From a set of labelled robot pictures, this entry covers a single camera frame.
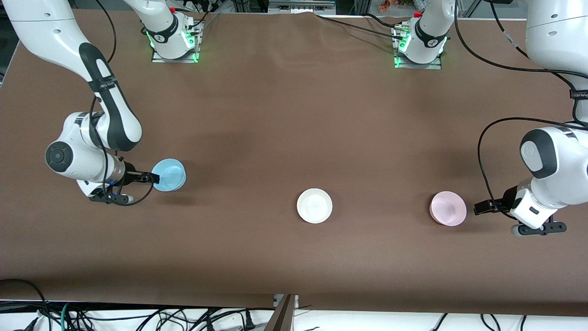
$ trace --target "black cable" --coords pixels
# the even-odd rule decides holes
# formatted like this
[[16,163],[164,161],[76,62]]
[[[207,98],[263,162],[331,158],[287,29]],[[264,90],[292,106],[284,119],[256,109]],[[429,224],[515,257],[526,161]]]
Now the black cable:
[[111,319],[103,319],[103,318],[98,318],[98,317],[91,317],[91,316],[87,316],[87,315],[85,315],[85,316],[86,316],[86,319],[88,319],[88,320],[129,320],[129,319],[142,319],[142,318],[149,317],[150,315],[116,317],[116,318],[111,318]]
[[371,17],[371,18],[375,19],[375,20],[376,20],[376,22],[378,22],[378,23],[382,24],[382,25],[383,25],[383,26],[385,26],[385,27],[389,27],[389,28],[394,28],[394,26],[395,26],[396,24],[398,24],[398,23],[396,23],[396,24],[388,24],[388,23],[384,22],[383,20],[381,20],[381,19],[380,19],[379,17],[377,17],[376,15],[370,14],[370,13],[368,13],[368,12],[367,12],[367,13],[365,13],[365,14],[362,14],[362,16],[369,16],[369,17]]
[[208,319],[210,317],[210,315],[218,312],[220,310],[220,308],[209,308],[204,314],[202,314],[202,316],[200,316],[192,325],[192,327],[188,330],[188,331],[193,331],[194,329],[196,329],[196,327],[198,325],[200,325],[202,322],[204,322],[206,319]]
[[175,313],[173,313],[173,314],[171,314],[171,315],[170,315],[170,314],[167,314],[167,313],[164,313],[163,315],[164,315],[164,316],[166,316],[164,319],[162,319],[162,318],[161,318],[161,315],[162,315],[162,314],[160,313],[160,314],[159,314],[159,322],[158,322],[158,325],[155,327],[155,331],[161,331],[161,327],[162,327],[162,326],[163,326],[163,325],[164,325],[166,322],[172,322],[172,323],[176,323],[176,324],[178,324],[179,326],[181,326],[181,327],[182,327],[182,331],[185,331],[185,329],[184,329],[183,325],[181,325],[180,323],[178,323],[178,322],[176,322],[176,321],[173,321],[173,320],[171,320],[171,319],[172,319],[174,316],[176,316],[176,315],[177,315],[178,313],[180,313],[181,311],[183,311],[183,309],[178,309],[178,311],[176,311]]
[[239,315],[241,315],[241,317],[243,317],[243,315],[241,313],[245,312],[247,310],[274,310],[274,309],[272,309],[272,308],[239,309],[239,310],[231,310],[229,312],[224,312],[224,313],[218,314],[216,316],[209,316],[210,318],[206,319],[206,324],[204,326],[202,326],[202,328],[200,328],[198,331],[203,331],[209,325],[212,325],[212,323],[216,322],[217,320],[224,318],[226,316],[230,316],[232,314],[239,314]]
[[370,29],[358,27],[357,25],[353,25],[353,24],[349,24],[349,23],[346,23],[346,22],[337,21],[336,19],[332,19],[332,18],[328,18],[328,17],[323,17],[323,16],[320,16],[320,15],[317,15],[317,17],[320,17],[322,19],[325,19],[327,21],[334,22],[334,23],[337,23],[337,24],[347,25],[348,27],[352,27],[352,28],[364,30],[364,31],[367,31],[367,32],[371,32],[373,34],[383,35],[383,36],[386,36],[386,37],[389,37],[389,38],[393,38],[393,39],[398,39],[398,40],[402,39],[402,37],[400,37],[400,36],[395,36],[395,35],[391,35],[391,34],[385,34],[385,33],[380,32],[380,31],[374,31],[374,30],[370,30]]
[[478,55],[477,53],[475,53],[474,51],[472,51],[471,48],[469,48],[469,46],[467,46],[465,40],[463,40],[462,37],[462,33],[459,31],[459,24],[457,23],[458,19],[457,19],[457,2],[458,0],[455,1],[455,11],[454,11],[454,24],[455,24],[455,31],[457,33],[457,37],[459,38],[459,41],[462,43],[462,45],[466,48],[466,50],[472,54],[475,58],[493,65],[495,67],[498,68],[502,68],[502,69],[507,69],[507,70],[514,70],[514,71],[524,71],[524,72],[551,72],[551,73],[557,73],[557,74],[567,74],[567,75],[572,75],[572,76],[578,76],[578,77],[582,77],[582,78],[586,78],[588,79],[588,75],[579,73],[579,72],[573,72],[573,71],[568,71],[568,70],[550,70],[550,69],[531,69],[531,68],[517,68],[517,67],[510,67],[508,65],[503,65],[503,64],[498,64],[496,62],[492,62],[486,58],[481,57],[480,55]]
[[186,322],[186,330],[187,330],[190,325],[188,323],[188,317],[186,316],[186,313],[183,311],[183,309],[182,309],[182,315],[184,316],[184,321]]
[[[0,279],[0,284],[1,283],[22,283],[22,284],[27,284],[28,286],[31,286],[37,292],[39,297],[41,298],[41,303],[43,304],[43,307],[45,308],[45,312],[48,315],[51,314],[51,311],[49,310],[49,307],[47,306],[47,300],[45,300],[45,296],[43,295],[41,290],[39,290],[37,285],[35,285],[33,282],[30,282],[25,279],[19,279],[19,278],[6,278],[6,279]],[[51,331],[52,329],[53,329],[53,323],[51,323],[51,319],[49,319],[49,331]]]
[[136,331],[142,331],[143,328],[145,327],[145,325],[147,325],[147,323],[155,316],[158,315],[160,312],[162,312],[163,309],[158,309],[155,313],[147,316],[147,318],[141,322],[141,324],[139,324],[139,326],[137,327]]
[[[496,21],[496,23],[498,24],[498,27],[500,28],[500,30],[502,31],[502,33],[506,36],[506,38],[510,41],[510,43],[514,46],[514,48],[521,54],[523,54],[524,57],[529,58],[529,56],[527,55],[527,52],[525,52],[524,50],[522,50],[517,43],[513,40],[513,38],[509,35],[508,32],[506,32],[505,28],[502,26],[502,23],[500,22],[500,19],[498,18],[498,14],[496,13],[496,9],[494,8],[494,3],[490,3],[490,7],[492,8],[492,15],[494,15],[494,20]],[[572,85],[571,82],[569,82],[567,79],[565,79],[563,76],[561,76],[560,74],[556,73],[556,72],[552,72],[552,74],[555,77],[558,77],[559,79],[561,79],[564,83],[567,84],[567,86],[570,87],[570,89],[575,90],[574,85]]]
[[523,319],[520,320],[520,331],[523,331],[524,321],[527,320],[527,315],[523,315]]
[[449,313],[445,313],[445,314],[441,315],[441,318],[437,322],[437,325],[431,331],[438,331],[439,328],[441,327],[441,324],[443,323],[443,320],[445,320],[445,318],[447,317],[448,314]]
[[498,320],[496,319],[496,317],[494,317],[494,315],[490,314],[490,317],[492,317],[492,319],[494,320],[494,322],[496,323],[496,330],[492,329],[487,323],[486,320],[484,319],[484,314],[480,314],[480,319],[482,320],[482,323],[484,323],[484,326],[486,326],[490,331],[500,331],[500,324],[498,324]]
[[206,18],[206,16],[208,15],[208,13],[209,13],[209,11],[205,12],[204,16],[202,16],[202,18],[197,23],[194,23],[194,24],[188,26],[188,29],[191,29],[191,28],[197,26],[198,24],[202,23],[204,21],[204,19]]
[[478,156],[478,164],[480,165],[480,171],[482,172],[482,177],[484,178],[484,183],[486,183],[486,189],[488,190],[488,194],[490,195],[490,199],[492,201],[492,204],[502,214],[504,214],[506,217],[508,217],[510,219],[516,220],[516,218],[512,217],[511,215],[508,215],[506,213],[506,211],[504,211],[500,205],[496,204],[496,200],[494,199],[494,195],[492,194],[492,190],[490,189],[490,184],[488,183],[488,178],[486,177],[486,172],[484,171],[484,166],[482,165],[482,157],[480,155],[480,146],[482,145],[482,138],[484,137],[484,134],[486,134],[486,131],[488,131],[488,129],[491,128],[493,125],[498,124],[500,122],[505,122],[505,121],[530,121],[530,122],[539,122],[539,123],[550,124],[550,125],[558,125],[558,126],[561,126],[561,127],[571,128],[571,129],[575,129],[575,130],[588,130],[588,128],[587,127],[578,127],[576,125],[570,125],[570,124],[566,124],[566,123],[560,123],[560,122],[554,122],[554,121],[548,121],[548,120],[541,120],[539,118],[532,118],[532,117],[505,117],[505,118],[501,118],[499,120],[496,120],[496,121],[488,124],[484,128],[484,130],[480,134],[480,138],[478,139],[477,156]]
[[100,8],[102,8],[102,11],[104,11],[104,14],[106,14],[106,17],[108,18],[108,22],[110,22],[111,28],[112,28],[112,38],[113,38],[112,52],[111,52],[111,56],[107,60],[107,62],[110,63],[110,61],[114,57],[114,54],[116,53],[116,29],[114,27],[114,23],[112,22],[112,18],[110,17],[110,14],[108,14],[108,11],[106,11],[106,8],[104,8],[104,6],[100,2],[100,0],[95,0],[95,1],[100,6]]

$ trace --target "metal bracket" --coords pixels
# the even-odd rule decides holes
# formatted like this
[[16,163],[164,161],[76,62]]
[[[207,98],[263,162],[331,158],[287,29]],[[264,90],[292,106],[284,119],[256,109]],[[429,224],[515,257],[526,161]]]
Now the metal bracket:
[[[298,309],[298,294],[296,294],[294,297],[295,297],[294,299],[296,300],[296,304],[294,306],[294,309]],[[284,294],[274,294],[273,295],[273,307],[274,308],[277,308],[277,306],[282,301],[282,298],[284,298]]]
[[395,68],[408,68],[408,69],[441,69],[441,55],[437,57],[431,63],[420,64],[414,63],[409,60],[406,55],[400,50],[406,48],[410,42],[410,27],[408,21],[396,24],[390,29],[393,36],[400,36],[402,40],[392,39],[392,48],[394,50],[394,67]]

